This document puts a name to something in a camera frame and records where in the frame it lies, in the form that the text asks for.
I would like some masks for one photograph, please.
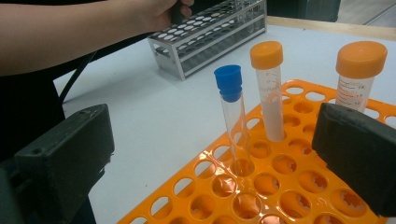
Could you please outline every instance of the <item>test tube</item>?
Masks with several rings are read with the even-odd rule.
[[[276,41],[257,44],[250,50],[250,60],[256,69],[267,138],[280,142],[285,137],[280,72],[280,65],[283,63],[282,45]]]
[[[253,163],[248,153],[248,128],[242,93],[241,67],[234,64],[222,66],[215,70],[215,77],[233,155],[232,170],[238,176],[250,175],[253,171]]]
[[[343,46],[335,66],[339,74],[335,103],[364,112],[374,78],[382,72],[387,54],[387,48],[374,41]]]

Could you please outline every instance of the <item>white table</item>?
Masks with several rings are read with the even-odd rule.
[[[338,50],[358,40],[384,44],[389,55],[370,98],[396,105],[396,42],[304,28],[269,25],[243,46],[181,81],[155,63],[143,40],[89,64],[64,104],[66,116],[108,104],[116,150],[90,193],[98,224],[116,223],[171,175],[226,131],[213,71],[242,66],[246,112],[260,103],[249,50],[262,41],[282,43],[282,80],[302,79],[336,88]],[[55,81],[59,90],[70,74]],[[396,223],[396,218],[389,223]]]

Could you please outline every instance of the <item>test tube rack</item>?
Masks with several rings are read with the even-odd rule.
[[[148,42],[157,64],[185,80],[221,55],[266,31],[266,1],[251,0],[236,8],[226,0],[155,33]]]
[[[386,223],[311,147],[320,105],[335,102],[336,90],[291,80],[282,95],[282,142],[265,137],[260,105],[247,114],[251,175],[233,174],[225,133],[119,223]],[[367,108],[383,123],[396,117],[394,105],[369,99]]]

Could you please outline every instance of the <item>orange test tube rack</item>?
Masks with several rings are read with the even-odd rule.
[[[266,139],[260,105],[247,114],[251,175],[233,174],[225,133],[119,223],[386,223],[311,147],[320,104],[334,101],[336,90],[291,80],[282,95],[283,141]],[[394,105],[370,99],[367,107],[381,122],[396,117]]]

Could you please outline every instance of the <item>orange cap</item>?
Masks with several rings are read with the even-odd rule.
[[[266,70],[283,63],[282,45],[276,41],[266,41],[253,46],[250,50],[251,66]]]
[[[387,48],[380,43],[374,41],[353,42],[340,49],[335,69],[343,77],[374,77],[384,68],[387,54]]]

